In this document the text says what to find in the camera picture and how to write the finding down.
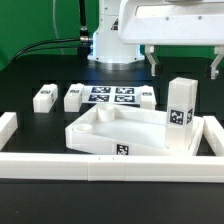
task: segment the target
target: white block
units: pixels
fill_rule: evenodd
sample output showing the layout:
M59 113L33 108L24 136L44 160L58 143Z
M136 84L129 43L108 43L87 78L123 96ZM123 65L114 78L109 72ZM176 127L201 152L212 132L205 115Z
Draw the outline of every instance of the white block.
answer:
M153 87L140 87L140 107L149 110L155 110L156 98Z
M0 178L87 181L91 160L71 154L1 153Z
M216 156L224 156L224 130L213 116L204 116L204 135Z
M98 156L89 162L88 180L124 181L124 156Z
M125 157L125 181L223 182L217 157Z
M82 105L83 84L72 84L64 98L65 112L79 112Z
M192 142L198 81L176 78L169 84L165 146L188 150Z
M34 113L48 113L57 98L57 85L44 85L37 93L37 95L33 98Z
M16 113L4 113L0 118L0 150L17 129Z

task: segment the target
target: black tabletop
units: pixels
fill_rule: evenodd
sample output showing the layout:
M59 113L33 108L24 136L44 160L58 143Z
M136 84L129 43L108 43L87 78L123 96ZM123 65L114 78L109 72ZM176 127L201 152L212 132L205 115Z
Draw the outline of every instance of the black tabletop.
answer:
M24 56L0 72L0 113L17 112L18 129L2 151L81 153L66 148L65 127L86 112L65 113L71 84L154 87L157 110L166 110L168 83L176 77L199 80L196 115L214 115L223 124L223 69L205 79L203 58L161 58L164 70L152 77L146 63L128 71L93 68L76 56ZM34 114L32 99L44 84L58 85L48 114ZM203 138L198 156L213 156ZM223 223L224 185L215 183L79 182L0 180L2 223Z

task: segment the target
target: white box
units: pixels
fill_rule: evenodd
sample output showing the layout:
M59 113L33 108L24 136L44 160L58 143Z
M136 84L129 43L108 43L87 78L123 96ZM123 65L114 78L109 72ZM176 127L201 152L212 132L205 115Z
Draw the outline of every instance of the white box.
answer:
M188 150L192 141L198 81L176 78L169 84L165 146Z
M166 112L97 104L70 124L66 146L98 155L196 155L204 120L195 117L188 151L165 148Z
M155 110L156 98L153 87L141 86L140 87L140 107L148 110Z
M70 86L65 98L65 112L79 112L82 105L83 84L73 84Z
M17 129L16 113L4 113L0 117L0 150L5 146Z
M48 113L57 98L57 85L44 85L33 98L34 113Z

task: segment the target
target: green background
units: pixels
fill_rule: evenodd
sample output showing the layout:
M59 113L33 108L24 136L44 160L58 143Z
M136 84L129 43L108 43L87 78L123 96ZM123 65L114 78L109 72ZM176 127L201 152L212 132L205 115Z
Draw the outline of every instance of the green background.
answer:
M98 0L86 0L87 24L91 33L98 27L98 7ZM59 38L78 37L80 28L78 0L57 0L56 21ZM23 47L49 39L56 39L53 26L53 0L1 0L0 70ZM214 58L213 51L212 47L169 46L160 47L159 55ZM61 51L44 53L61 54ZM76 54L76 50L66 49L64 53Z

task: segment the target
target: white plastic container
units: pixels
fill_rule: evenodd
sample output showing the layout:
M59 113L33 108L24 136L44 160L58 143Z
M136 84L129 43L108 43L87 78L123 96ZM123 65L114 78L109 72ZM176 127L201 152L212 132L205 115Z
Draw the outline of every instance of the white plastic container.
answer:
M204 120L194 117L191 145L182 151L165 147L166 117L166 112L98 104L66 128L66 146L99 155L196 155Z

